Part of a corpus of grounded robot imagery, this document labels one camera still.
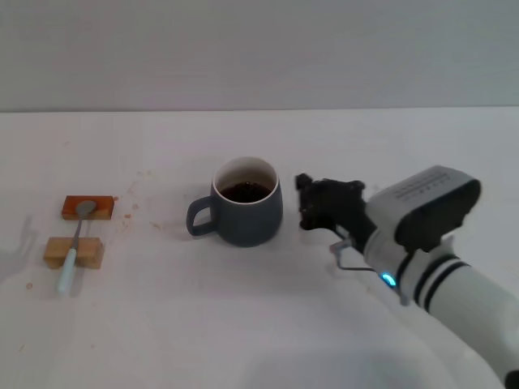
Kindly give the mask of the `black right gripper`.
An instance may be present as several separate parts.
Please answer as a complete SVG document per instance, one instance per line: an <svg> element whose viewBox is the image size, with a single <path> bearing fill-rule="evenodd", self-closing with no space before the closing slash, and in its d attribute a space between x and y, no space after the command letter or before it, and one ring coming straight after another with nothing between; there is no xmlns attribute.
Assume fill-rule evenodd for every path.
<svg viewBox="0 0 519 389"><path fill-rule="evenodd" d="M354 244L366 244L376 227L365 213L363 199L365 184L360 181L339 182L331 179L315 181L306 173L295 178L300 203L299 226L303 230L329 229L339 232L343 228Z"/></svg>

